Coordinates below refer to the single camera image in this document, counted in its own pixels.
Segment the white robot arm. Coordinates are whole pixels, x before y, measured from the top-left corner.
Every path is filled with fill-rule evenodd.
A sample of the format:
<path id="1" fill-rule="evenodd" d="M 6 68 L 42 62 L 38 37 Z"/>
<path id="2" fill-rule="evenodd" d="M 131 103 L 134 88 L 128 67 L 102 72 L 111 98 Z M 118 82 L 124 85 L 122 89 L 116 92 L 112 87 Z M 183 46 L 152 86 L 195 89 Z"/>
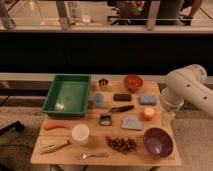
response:
<path id="1" fill-rule="evenodd" d="M 213 117 L 213 90 L 204 85 L 207 79 L 205 68 L 192 64 L 169 72 L 165 77 L 166 87 L 160 95 L 165 111 L 179 110 L 188 101 Z"/>

